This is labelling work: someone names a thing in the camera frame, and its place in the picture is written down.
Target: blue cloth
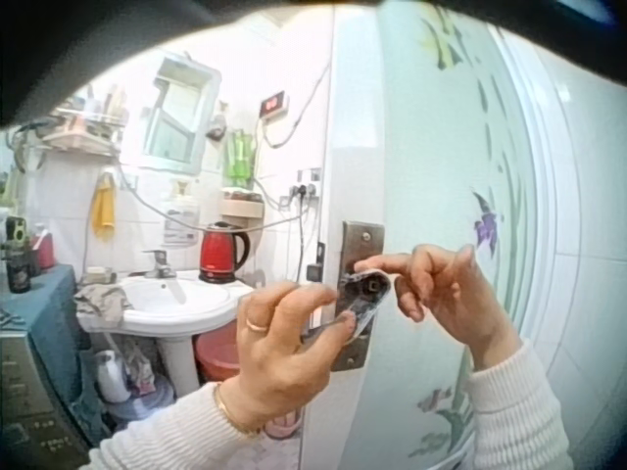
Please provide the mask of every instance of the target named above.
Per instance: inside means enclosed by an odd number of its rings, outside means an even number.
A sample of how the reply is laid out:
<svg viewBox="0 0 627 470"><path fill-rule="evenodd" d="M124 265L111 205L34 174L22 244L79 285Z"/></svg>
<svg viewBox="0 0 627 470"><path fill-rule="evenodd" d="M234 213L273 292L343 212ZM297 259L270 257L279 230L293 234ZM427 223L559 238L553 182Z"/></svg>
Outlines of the blue cloth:
<svg viewBox="0 0 627 470"><path fill-rule="evenodd" d="M73 269L57 265L33 277L31 286L24 294L9 295L2 307L24 320L20 329L29 333L57 396L96 446L106 437L104 409L94 385L89 337L76 319Z"/></svg>

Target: bathroom door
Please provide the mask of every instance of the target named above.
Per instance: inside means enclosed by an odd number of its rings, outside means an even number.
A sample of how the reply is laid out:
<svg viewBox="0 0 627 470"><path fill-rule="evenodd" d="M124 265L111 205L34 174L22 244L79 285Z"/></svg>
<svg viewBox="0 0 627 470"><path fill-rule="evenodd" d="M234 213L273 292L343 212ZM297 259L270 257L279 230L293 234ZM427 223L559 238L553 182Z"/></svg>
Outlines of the bathroom door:
<svg viewBox="0 0 627 470"><path fill-rule="evenodd" d="M536 190L520 103L486 25L431 5L338 8L320 237L337 280L342 220L385 225L385 252L477 247L519 326ZM432 317L381 307L363 369L308 407L303 470L431 468L472 434L464 347Z"/></svg>

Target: white sink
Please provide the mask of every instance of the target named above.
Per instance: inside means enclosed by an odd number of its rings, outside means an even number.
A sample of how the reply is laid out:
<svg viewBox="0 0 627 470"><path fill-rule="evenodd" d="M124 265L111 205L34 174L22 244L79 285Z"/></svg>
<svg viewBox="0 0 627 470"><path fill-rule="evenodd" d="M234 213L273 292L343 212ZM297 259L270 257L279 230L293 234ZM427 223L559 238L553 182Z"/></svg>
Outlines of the white sink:
<svg viewBox="0 0 627 470"><path fill-rule="evenodd" d="M77 313L88 333L118 333L157 338L157 344L179 397L199 388L192 336L218 329L235 318L239 299L253 289L239 281L208 284L198 271L178 272L172 279L127 277L120 286L133 309L112 324L96 315Z"/></svg>

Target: white knit sweater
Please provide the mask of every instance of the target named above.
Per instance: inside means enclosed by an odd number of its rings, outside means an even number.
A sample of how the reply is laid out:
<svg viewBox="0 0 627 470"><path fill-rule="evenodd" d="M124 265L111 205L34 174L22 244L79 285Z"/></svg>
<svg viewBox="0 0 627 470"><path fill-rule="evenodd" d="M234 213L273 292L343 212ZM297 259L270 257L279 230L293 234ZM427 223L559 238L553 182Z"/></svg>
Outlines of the white knit sweater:
<svg viewBox="0 0 627 470"><path fill-rule="evenodd" d="M505 362L474 373L468 392L475 409L475 469L572 468L568 439L539 358L528 342ZM250 442L226 421L214 385L180 399L151 418L103 441L85 469L220 469Z"/></svg>

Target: gold ring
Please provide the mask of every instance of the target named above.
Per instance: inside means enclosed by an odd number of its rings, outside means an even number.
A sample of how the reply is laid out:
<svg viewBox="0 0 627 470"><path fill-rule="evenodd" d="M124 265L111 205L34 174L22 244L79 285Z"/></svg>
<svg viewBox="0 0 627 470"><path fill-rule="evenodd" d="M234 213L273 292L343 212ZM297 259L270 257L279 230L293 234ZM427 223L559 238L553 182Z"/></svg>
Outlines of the gold ring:
<svg viewBox="0 0 627 470"><path fill-rule="evenodd" d="M255 323L251 322L251 320L249 320L248 318L246 318L246 326L251 331L254 331L255 333L267 333L267 330L269 329L267 326L256 325Z"/></svg>

